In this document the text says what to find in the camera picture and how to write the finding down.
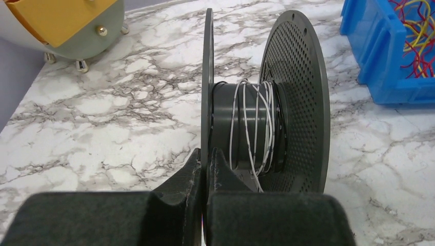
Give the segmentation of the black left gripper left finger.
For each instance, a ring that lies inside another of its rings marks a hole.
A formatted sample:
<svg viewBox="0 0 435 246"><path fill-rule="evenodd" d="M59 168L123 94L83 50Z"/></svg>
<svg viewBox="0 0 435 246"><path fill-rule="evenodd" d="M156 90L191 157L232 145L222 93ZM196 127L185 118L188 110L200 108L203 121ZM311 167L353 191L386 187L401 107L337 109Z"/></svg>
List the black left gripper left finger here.
<svg viewBox="0 0 435 246"><path fill-rule="evenodd" d="M2 245L200 245L200 157L152 191L34 194Z"/></svg>

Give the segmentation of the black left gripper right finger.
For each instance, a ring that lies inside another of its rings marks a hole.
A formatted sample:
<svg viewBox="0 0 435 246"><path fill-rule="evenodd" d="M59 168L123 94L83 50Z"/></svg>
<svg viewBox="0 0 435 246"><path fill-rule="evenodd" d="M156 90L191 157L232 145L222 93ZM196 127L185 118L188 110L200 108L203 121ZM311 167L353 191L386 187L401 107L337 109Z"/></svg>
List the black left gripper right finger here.
<svg viewBox="0 0 435 246"><path fill-rule="evenodd" d="M258 193L214 148L207 170L207 245L355 245L341 204L318 193Z"/></svg>

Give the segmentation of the black cable spool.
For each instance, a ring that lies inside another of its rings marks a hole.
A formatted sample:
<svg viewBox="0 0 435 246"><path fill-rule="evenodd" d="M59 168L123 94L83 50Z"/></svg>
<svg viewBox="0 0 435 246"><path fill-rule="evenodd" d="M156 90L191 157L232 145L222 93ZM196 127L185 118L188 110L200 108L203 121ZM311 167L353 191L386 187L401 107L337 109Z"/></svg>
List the black cable spool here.
<svg viewBox="0 0 435 246"><path fill-rule="evenodd" d="M204 29L201 164L219 148L251 189L316 192L325 189L330 147L330 102L318 36L302 12L275 21L259 80L214 81L213 11Z"/></svg>

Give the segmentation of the blue plastic bin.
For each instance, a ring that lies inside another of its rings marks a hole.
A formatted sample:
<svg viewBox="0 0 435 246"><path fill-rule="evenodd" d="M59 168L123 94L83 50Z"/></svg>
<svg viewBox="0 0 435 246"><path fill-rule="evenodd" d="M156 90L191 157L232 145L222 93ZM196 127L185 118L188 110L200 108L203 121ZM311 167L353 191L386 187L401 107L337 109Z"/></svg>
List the blue plastic bin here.
<svg viewBox="0 0 435 246"><path fill-rule="evenodd" d="M434 103L434 1L345 1L341 16L376 104Z"/></svg>

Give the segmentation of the cream cylindrical drawer cabinet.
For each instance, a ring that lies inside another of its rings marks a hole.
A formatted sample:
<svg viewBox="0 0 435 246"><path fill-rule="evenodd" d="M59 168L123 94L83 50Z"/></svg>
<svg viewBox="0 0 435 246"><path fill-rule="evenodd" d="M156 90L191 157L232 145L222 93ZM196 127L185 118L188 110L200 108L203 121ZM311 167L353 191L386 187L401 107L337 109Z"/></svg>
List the cream cylindrical drawer cabinet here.
<svg viewBox="0 0 435 246"><path fill-rule="evenodd" d="M87 59L128 33L123 0L1 1L1 38L42 51L49 64L74 60L82 73Z"/></svg>

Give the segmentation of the yellow drawer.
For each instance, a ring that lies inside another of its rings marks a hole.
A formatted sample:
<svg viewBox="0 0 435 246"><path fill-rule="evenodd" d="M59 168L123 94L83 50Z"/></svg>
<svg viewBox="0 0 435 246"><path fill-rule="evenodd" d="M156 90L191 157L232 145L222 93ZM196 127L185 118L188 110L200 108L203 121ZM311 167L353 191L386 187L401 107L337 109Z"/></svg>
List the yellow drawer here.
<svg viewBox="0 0 435 246"><path fill-rule="evenodd" d="M38 41L58 47L116 3L115 0L4 1Z"/></svg>

